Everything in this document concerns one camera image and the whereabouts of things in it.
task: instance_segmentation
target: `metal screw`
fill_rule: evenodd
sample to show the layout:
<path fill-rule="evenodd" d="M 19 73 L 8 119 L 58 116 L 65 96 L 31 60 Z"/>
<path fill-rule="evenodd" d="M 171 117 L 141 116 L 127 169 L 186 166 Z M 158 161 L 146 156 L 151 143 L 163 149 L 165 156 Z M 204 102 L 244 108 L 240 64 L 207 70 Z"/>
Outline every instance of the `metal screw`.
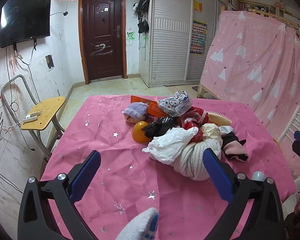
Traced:
<path fill-rule="evenodd" d="M 238 179 L 245 179 L 246 175 L 244 175 L 243 173 L 238 173 L 237 178 Z"/>
<path fill-rule="evenodd" d="M 267 182 L 268 182 L 269 184 L 273 184 L 273 183 L 274 183 L 274 180 L 273 180 L 272 178 L 268 178 L 268 179 L 267 179 Z"/>
<path fill-rule="evenodd" d="M 66 178 L 66 174 L 61 173 L 58 175 L 58 180 L 64 180 Z"/>
<path fill-rule="evenodd" d="M 34 183 L 34 182 L 35 182 L 35 177 L 29 178 L 29 179 L 28 179 L 28 182 L 29 182 L 29 183 Z"/>

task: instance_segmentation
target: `red plastic bag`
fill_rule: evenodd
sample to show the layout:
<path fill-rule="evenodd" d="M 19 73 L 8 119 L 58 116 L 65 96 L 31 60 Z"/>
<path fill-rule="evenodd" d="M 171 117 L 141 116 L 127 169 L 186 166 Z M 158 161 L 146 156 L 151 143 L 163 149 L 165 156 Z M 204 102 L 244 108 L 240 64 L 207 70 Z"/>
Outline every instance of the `red plastic bag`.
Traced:
<path fill-rule="evenodd" d="M 200 130 L 200 127 L 207 123 L 209 118 L 206 111 L 202 110 L 198 107 L 191 107 L 188 112 L 183 114 L 180 117 L 182 128 L 185 130 L 190 129 L 191 127 L 198 127 L 198 133 L 191 139 L 190 143 L 195 142 L 202 142 L 203 141 L 203 133 Z"/>

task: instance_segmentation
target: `orange box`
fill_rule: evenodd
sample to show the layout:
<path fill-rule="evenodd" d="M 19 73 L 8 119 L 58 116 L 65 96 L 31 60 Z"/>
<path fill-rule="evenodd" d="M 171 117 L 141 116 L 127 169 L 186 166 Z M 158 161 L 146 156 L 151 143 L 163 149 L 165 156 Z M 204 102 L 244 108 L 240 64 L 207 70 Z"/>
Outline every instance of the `orange box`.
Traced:
<path fill-rule="evenodd" d="M 153 115 L 155 117 L 163 117 L 163 116 L 169 116 L 166 114 L 164 111 L 162 111 L 159 106 L 157 105 L 157 102 L 150 103 L 149 109 L 148 109 L 148 114 Z"/>
<path fill-rule="evenodd" d="M 136 96 L 131 96 L 131 103 L 136 103 L 136 102 L 142 102 L 142 103 L 145 103 L 145 104 L 148 104 L 148 105 L 150 103 L 157 104 L 156 101 L 152 101 L 150 99 L 140 98 L 140 97 L 136 97 Z"/>

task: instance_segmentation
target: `wall sign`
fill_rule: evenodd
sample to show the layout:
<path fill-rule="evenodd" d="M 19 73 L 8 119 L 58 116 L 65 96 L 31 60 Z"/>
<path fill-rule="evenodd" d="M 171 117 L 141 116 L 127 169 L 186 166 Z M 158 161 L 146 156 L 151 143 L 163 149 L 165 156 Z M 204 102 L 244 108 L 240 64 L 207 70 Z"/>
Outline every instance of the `wall sign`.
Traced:
<path fill-rule="evenodd" d="M 190 53 L 203 55 L 206 37 L 207 23 L 193 20 Z"/>
<path fill-rule="evenodd" d="M 202 12 L 202 3 L 193 1 L 193 9 L 197 12 Z"/>

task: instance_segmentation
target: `orange fruit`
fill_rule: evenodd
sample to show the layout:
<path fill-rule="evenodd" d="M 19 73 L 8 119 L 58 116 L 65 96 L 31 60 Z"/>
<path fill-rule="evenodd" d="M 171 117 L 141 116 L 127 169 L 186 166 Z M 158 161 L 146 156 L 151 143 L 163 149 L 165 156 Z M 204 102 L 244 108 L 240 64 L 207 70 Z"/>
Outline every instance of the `orange fruit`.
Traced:
<path fill-rule="evenodd" d="M 145 126 L 147 126 L 148 123 L 141 121 L 136 123 L 136 125 L 134 126 L 133 130 L 132 130 L 132 138 L 138 142 L 138 143 L 148 143 L 151 141 L 150 138 L 148 138 L 147 136 L 145 136 L 145 132 L 143 130 L 141 130 L 142 128 L 144 128 Z"/>

